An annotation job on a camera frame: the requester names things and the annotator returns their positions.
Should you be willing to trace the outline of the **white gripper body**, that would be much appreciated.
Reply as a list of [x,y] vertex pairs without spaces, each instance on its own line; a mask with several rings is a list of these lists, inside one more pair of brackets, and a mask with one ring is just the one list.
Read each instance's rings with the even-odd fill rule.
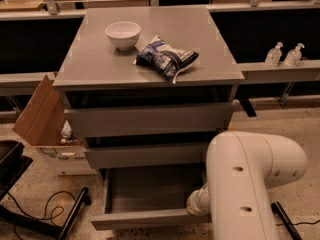
[[208,184],[193,191],[187,199],[186,210],[195,216],[204,216],[210,213],[210,197]]

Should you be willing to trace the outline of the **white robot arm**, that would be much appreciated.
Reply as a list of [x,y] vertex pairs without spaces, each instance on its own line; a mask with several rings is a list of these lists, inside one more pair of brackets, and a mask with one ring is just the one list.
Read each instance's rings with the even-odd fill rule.
[[189,196],[187,211],[211,216],[214,240],[280,240],[267,190],[301,179],[307,163],[287,137],[221,133],[207,149],[207,182]]

